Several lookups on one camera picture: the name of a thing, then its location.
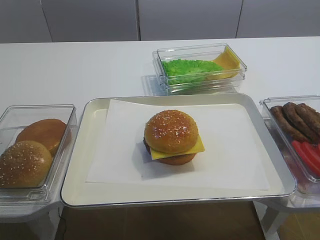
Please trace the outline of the right red tomato slice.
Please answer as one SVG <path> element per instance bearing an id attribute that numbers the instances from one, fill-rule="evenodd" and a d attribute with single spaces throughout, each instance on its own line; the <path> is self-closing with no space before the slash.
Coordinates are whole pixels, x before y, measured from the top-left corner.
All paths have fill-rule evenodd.
<path id="1" fill-rule="evenodd" d="M 320 144 L 317 144 L 317 145 L 312 144 L 311 146 L 312 146 L 312 149 L 313 149 L 318 155 L 320 155 Z"/>

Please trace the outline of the plain bun bottom in container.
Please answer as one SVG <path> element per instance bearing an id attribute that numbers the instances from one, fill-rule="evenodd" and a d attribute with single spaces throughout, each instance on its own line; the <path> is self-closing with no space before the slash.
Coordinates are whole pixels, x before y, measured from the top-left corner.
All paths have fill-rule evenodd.
<path id="1" fill-rule="evenodd" d="M 15 143 L 21 141 L 35 141 L 44 145 L 54 158 L 67 125 L 55 118 L 42 119 L 24 128 L 16 137 Z"/>

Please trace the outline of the green lettuce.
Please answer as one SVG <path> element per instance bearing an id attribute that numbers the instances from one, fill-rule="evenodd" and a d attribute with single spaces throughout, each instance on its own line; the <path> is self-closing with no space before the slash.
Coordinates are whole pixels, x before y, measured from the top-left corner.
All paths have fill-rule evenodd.
<path id="1" fill-rule="evenodd" d="M 208 60 L 175 59 L 162 62 L 168 77 L 169 85 L 202 82 L 208 73 L 224 71 L 225 69 Z"/>

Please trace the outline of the white paper sheet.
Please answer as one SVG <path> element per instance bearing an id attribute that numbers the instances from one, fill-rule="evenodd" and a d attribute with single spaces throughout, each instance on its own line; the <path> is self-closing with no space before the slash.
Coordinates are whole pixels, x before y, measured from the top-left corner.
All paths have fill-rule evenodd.
<path id="1" fill-rule="evenodd" d="M 237 103 L 179 106 L 197 123 L 204 152 L 180 166 L 153 160 L 143 135 L 164 106 L 112 100 L 86 180 L 236 190 L 267 190 L 269 155 L 246 111 Z"/>

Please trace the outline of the right brown patty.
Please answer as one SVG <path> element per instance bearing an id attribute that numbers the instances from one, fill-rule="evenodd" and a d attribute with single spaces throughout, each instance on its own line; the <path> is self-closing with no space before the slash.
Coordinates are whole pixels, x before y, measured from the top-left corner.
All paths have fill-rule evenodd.
<path id="1" fill-rule="evenodd" d="M 304 103 L 300 103 L 295 107 L 300 118 L 318 135 L 320 135 L 320 115 L 311 107 Z"/>

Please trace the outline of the yellow cheese slice on burger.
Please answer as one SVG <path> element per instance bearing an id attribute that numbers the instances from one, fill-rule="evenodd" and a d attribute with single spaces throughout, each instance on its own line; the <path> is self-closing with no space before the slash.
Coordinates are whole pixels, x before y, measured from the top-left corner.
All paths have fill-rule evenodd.
<path id="1" fill-rule="evenodd" d="M 169 157 L 201 153 L 205 151 L 205 146 L 202 142 L 201 137 L 198 135 L 196 144 L 190 149 L 188 149 L 187 151 L 178 152 L 178 153 L 165 153 L 165 152 L 156 151 L 151 147 L 149 149 L 150 149 L 152 160 L 159 160 L 159 159 L 164 159 Z"/>

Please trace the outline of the white serving tray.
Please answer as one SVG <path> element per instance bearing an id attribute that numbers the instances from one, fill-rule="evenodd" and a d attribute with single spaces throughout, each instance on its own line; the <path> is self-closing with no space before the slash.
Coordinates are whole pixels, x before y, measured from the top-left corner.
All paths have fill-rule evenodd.
<path id="1" fill-rule="evenodd" d="M 243 106 L 260 137 L 269 158 L 263 161 L 269 182 L 267 190 L 187 187 L 137 183 L 88 182 L 87 176 L 101 141 L 102 131 L 112 100 L 178 110 L 179 106 L 239 104 Z M 62 200 L 72 207 L 145 204 L 176 204 L 200 201 L 275 198 L 289 196 L 296 181 L 253 100 L 242 93 L 97 98 L 84 108 L 64 183 Z"/>

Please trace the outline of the left red tomato slice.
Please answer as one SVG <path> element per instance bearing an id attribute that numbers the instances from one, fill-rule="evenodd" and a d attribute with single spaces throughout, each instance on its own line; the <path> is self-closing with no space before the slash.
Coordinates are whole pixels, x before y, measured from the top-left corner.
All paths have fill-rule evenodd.
<path id="1" fill-rule="evenodd" d="M 294 140 L 291 142 L 291 145 L 295 149 L 296 153 L 302 159 L 305 165 L 317 176 L 320 177 L 320 167 L 314 165 L 307 157 L 307 155 L 302 150 L 302 142 Z"/>

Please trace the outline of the sesame bun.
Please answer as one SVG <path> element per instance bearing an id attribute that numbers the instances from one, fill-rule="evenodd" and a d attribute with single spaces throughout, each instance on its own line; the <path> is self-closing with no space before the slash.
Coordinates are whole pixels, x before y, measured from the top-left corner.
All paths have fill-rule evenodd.
<path id="1" fill-rule="evenodd" d="M 145 141 L 155 151 L 179 153 L 192 148 L 199 136 L 196 121 L 187 113 L 169 109 L 153 115 L 145 124 Z"/>
<path id="2" fill-rule="evenodd" d="M 38 187 L 46 178 L 52 161 L 51 153 L 43 144 L 33 140 L 17 142 L 0 156 L 0 187 Z"/>

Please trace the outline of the yellow cheese slices in container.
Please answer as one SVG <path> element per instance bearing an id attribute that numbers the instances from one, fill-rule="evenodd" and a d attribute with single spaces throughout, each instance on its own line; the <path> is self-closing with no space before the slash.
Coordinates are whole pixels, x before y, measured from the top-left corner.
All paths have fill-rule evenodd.
<path id="1" fill-rule="evenodd" d="M 213 62 L 221 66 L 226 73 L 210 74 L 206 77 L 207 81 L 233 78 L 239 73 L 240 60 L 230 47 L 225 47 L 224 52 L 215 58 Z"/>

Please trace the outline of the left brown patty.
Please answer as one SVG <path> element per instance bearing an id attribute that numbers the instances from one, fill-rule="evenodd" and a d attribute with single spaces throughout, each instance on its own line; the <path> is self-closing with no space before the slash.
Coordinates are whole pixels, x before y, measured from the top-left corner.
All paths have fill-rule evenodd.
<path id="1" fill-rule="evenodd" d="M 302 134 L 299 130 L 294 128 L 285 118 L 282 107 L 280 105 L 276 105 L 270 108 L 270 112 L 272 113 L 273 117 L 278 122 L 279 127 L 293 140 L 298 142 L 309 142 L 310 140 Z"/>

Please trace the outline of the clear lettuce cheese container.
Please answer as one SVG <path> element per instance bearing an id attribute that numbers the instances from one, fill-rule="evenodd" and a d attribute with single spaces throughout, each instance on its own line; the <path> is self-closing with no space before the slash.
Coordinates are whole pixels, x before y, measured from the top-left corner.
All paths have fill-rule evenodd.
<path id="1" fill-rule="evenodd" d="M 190 95 L 205 92 L 221 93 L 233 91 L 241 85 L 242 81 L 245 80 L 248 67 L 231 47 L 230 49 L 235 53 L 240 61 L 238 74 L 232 78 L 206 80 L 206 77 L 209 75 L 226 73 L 226 71 L 223 70 L 208 73 L 204 81 L 169 85 L 168 77 L 162 66 L 163 62 L 177 59 L 213 61 L 224 52 L 225 47 L 230 46 L 227 43 L 218 43 L 157 49 L 152 53 L 152 58 L 159 86 L 167 95 Z"/>

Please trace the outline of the bottom bun on tray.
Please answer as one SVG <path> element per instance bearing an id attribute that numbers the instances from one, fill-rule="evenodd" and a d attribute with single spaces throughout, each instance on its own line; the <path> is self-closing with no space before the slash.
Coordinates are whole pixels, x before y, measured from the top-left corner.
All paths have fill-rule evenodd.
<path id="1" fill-rule="evenodd" d="M 160 158 L 157 161 L 163 164 L 171 165 L 171 166 L 181 166 L 192 161 L 195 156 L 196 156 L 196 153 L 175 155 L 171 157 Z"/>

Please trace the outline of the middle red tomato slice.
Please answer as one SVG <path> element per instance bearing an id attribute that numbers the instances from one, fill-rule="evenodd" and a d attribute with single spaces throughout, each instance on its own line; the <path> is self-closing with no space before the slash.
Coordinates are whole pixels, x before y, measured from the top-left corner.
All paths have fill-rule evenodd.
<path id="1" fill-rule="evenodd" d="M 318 168 L 320 167 L 320 154 L 317 149 L 308 142 L 303 142 L 301 144 L 301 148 L 303 152 L 306 154 L 308 159 L 316 165 Z"/>

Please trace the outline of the clear bun container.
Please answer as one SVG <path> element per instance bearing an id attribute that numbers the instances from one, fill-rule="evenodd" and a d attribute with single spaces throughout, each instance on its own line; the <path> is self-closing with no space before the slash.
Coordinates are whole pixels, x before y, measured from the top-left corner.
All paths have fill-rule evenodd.
<path id="1" fill-rule="evenodd" d="M 12 105 L 0 117 L 0 156 L 16 143 L 18 134 L 27 126 L 44 119 L 58 119 L 66 124 L 66 130 L 46 178 L 38 187 L 1 188 L 1 203 L 48 202 L 55 190 L 59 175 L 68 162 L 71 146 L 77 131 L 76 108 L 67 105 Z"/>

